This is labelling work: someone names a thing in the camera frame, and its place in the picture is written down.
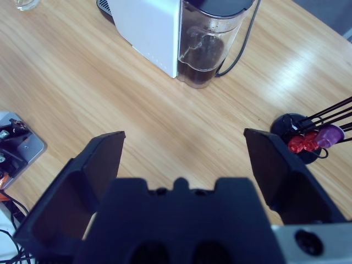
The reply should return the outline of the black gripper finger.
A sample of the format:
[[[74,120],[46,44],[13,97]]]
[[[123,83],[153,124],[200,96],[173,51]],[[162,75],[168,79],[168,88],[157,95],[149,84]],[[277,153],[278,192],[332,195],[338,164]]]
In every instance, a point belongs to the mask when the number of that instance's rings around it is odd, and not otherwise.
[[[244,136],[265,203],[284,224],[346,222],[320,183],[279,136],[250,128],[244,130]]]
[[[117,177],[125,133],[103,134],[68,161],[24,219],[14,239],[33,256],[74,256]]]

